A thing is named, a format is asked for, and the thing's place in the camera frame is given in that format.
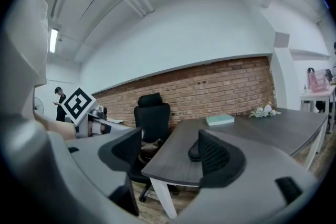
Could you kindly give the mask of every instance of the green book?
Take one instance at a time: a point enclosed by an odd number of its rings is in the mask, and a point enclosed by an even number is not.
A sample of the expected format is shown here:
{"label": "green book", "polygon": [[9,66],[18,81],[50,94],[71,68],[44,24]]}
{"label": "green book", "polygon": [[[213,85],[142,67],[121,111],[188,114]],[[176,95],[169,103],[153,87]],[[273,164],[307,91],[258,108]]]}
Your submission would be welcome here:
{"label": "green book", "polygon": [[232,123],[234,121],[235,118],[228,114],[206,118],[206,122],[208,123],[209,126]]}

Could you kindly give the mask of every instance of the black shirt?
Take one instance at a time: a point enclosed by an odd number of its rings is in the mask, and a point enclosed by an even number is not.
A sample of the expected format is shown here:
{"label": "black shirt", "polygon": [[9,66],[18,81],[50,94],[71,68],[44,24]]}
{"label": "black shirt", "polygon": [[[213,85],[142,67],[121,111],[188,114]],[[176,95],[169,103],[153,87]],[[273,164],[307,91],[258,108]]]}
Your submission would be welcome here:
{"label": "black shirt", "polygon": [[[63,93],[63,94],[61,95],[61,97],[59,98],[58,103],[59,103],[59,104],[62,104],[63,101],[64,101],[66,98],[67,98],[66,95]],[[65,111],[64,111],[64,109],[62,108],[61,105],[58,105],[58,106],[57,106],[57,113],[59,113],[59,112],[63,112],[63,113],[65,113]]]}

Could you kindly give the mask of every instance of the desk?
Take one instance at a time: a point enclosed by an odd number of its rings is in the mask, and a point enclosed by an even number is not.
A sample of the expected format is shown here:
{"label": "desk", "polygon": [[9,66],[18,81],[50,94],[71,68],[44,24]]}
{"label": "desk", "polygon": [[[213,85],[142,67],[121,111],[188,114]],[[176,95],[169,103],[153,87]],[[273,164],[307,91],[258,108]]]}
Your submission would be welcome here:
{"label": "desk", "polygon": [[[309,110],[311,112],[314,111],[314,103],[316,101],[324,101],[325,107],[326,107],[325,114],[329,115],[329,100],[331,96],[332,96],[332,103],[335,104],[335,87],[336,87],[335,85],[330,86],[329,90],[326,92],[318,92],[318,93],[308,92],[308,93],[302,94],[301,95],[301,110],[304,107],[305,101],[310,101]],[[329,128],[329,132],[331,134],[333,133],[334,118],[335,118],[335,105],[332,106],[332,112],[331,112],[331,122],[330,122],[330,128]],[[326,133],[326,129],[327,129],[327,122],[325,123],[325,126],[324,126],[324,133],[322,135],[322,139],[318,147],[318,152],[320,152],[321,150],[323,140],[324,140],[324,135]]]}
{"label": "desk", "polygon": [[327,115],[287,109],[277,110],[281,114],[271,118],[237,116],[234,123],[217,126],[208,126],[205,119],[180,121],[158,153],[141,171],[151,179],[168,216],[175,218],[176,211],[167,184],[197,187],[203,176],[202,164],[191,162],[187,155],[190,147],[198,139],[199,129],[271,145],[289,156],[294,156],[316,138],[304,164],[308,169],[322,137],[322,127]]}

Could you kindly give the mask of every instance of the office chair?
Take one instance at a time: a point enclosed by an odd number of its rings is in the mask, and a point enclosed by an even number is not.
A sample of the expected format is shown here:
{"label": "office chair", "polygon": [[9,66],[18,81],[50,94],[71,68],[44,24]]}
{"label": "office chair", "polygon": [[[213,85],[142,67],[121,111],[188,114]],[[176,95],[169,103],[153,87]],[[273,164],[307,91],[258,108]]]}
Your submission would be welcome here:
{"label": "office chair", "polygon": [[[136,127],[141,127],[144,131],[143,140],[153,143],[157,139],[165,142],[169,136],[168,124],[170,118],[170,105],[163,103],[160,93],[143,95],[138,100],[138,106],[134,108],[134,117]],[[139,201],[145,202],[145,194],[150,188],[151,181],[148,177],[141,174],[145,167],[138,158],[131,168],[131,179],[138,183],[144,183],[146,186],[142,190]],[[178,195],[177,188],[170,187],[174,195]]]}
{"label": "office chair", "polygon": [[246,159],[239,148],[205,130],[199,130],[198,141],[203,170],[200,188],[223,188],[242,174]]}
{"label": "office chair", "polygon": [[[137,128],[101,146],[98,156],[110,169],[127,172],[130,175],[131,167],[140,153],[140,147],[141,128]],[[129,213],[135,216],[139,215],[129,176],[127,176],[125,184],[114,191],[109,198]]]}

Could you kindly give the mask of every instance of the brick wall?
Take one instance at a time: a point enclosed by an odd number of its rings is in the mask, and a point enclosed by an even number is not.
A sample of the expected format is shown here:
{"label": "brick wall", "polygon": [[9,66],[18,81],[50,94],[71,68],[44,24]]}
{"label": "brick wall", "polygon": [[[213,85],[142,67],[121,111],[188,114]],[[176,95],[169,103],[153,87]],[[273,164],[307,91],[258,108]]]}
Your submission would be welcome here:
{"label": "brick wall", "polygon": [[249,111],[276,104],[273,78],[266,57],[245,58],[184,68],[97,93],[108,117],[135,126],[133,109],[140,96],[159,92],[171,106],[170,128],[180,120]]}

